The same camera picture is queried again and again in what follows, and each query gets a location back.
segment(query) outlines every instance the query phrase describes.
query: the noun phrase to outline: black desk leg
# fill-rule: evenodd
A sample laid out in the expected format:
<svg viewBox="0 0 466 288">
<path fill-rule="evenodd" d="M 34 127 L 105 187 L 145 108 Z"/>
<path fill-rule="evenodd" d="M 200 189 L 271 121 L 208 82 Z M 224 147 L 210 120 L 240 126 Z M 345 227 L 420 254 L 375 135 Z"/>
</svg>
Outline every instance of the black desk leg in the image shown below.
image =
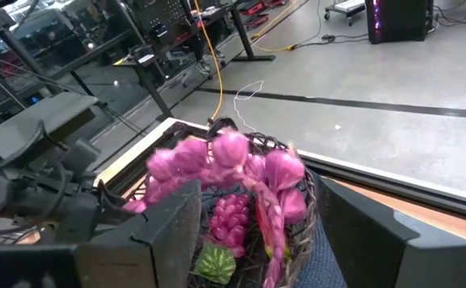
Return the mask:
<svg viewBox="0 0 466 288">
<path fill-rule="evenodd" d="M 137 76 L 139 76 L 140 81 L 143 83 L 144 87 L 151 94 L 151 97 L 153 97 L 153 100 L 155 100 L 156 104 L 159 106 L 164 116 L 164 120 L 165 118 L 169 117 L 173 118 L 174 116 L 172 115 L 171 110 L 169 107 L 167 107 L 167 104 L 163 101 L 162 96 L 160 96 L 153 83 L 151 83 L 150 79 L 147 77 L 146 71 L 144 71 L 144 67 L 135 67 L 135 72 L 137 72 Z"/>
<path fill-rule="evenodd" d="M 232 59 L 234 62 L 248 62 L 248 61 L 272 61 L 275 59 L 275 55 L 257 55 L 252 52 L 251 43 L 247 37 L 246 30 L 243 27 L 242 19 L 237 5 L 233 5 L 230 9 L 231 16 L 233 17 L 233 24 L 239 32 L 240 40 L 242 40 L 243 48 L 246 51 L 247 56 L 237 56 Z"/>
<path fill-rule="evenodd" d="M 73 76 L 74 80 L 82 87 L 82 89 L 90 96 L 94 96 L 92 91 L 89 89 L 89 86 L 86 85 L 86 83 L 76 74 L 76 72 L 71 71 L 70 72 L 71 76 Z"/>
</svg>

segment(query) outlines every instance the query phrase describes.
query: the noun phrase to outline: concrete floor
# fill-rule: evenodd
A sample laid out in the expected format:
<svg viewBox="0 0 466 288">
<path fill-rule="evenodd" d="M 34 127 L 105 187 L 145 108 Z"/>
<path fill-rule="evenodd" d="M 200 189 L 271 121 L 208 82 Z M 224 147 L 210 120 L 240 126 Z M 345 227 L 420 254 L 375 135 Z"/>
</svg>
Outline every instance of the concrete floor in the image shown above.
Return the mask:
<svg viewBox="0 0 466 288">
<path fill-rule="evenodd" d="M 317 3 L 309 0 L 257 44 L 275 49 L 316 34 Z M 321 4 L 321 16 L 330 4 Z M 466 3 L 451 15 L 463 18 Z M 322 20 L 321 25 L 321 35 L 367 33 L 364 14 L 354 18 L 352 27 L 339 14 Z M 241 49 L 238 38 L 222 47 L 229 57 Z M 395 104 L 388 110 L 346 107 L 341 102 L 324 105 L 251 98 L 239 102 L 239 109 L 249 125 L 283 141 L 293 141 L 300 149 L 466 191 L 466 26 L 440 27 L 425 42 L 310 46 L 278 53 L 274 62 L 232 62 L 223 69 L 222 78 L 230 90 L 263 80 L 265 93 L 354 100 L 375 106 Z M 216 79 L 203 87 L 217 88 Z M 176 118 L 204 123 L 218 97 L 217 93 L 194 92 L 173 113 Z M 220 115 L 238 120 L 233 98 L 224 95 Z M 177 101 L 169 99 L 170 104 Z M 446 116 L 420 109 L 399 112 L 398 105 L 403 104 L 457 110 L 449 110 Z M 153 109 L 152 103 L 146 104 L 131 117 L 153 118 Z M 106 138 L 99 141 L 107 143 Z"/>
</svg>

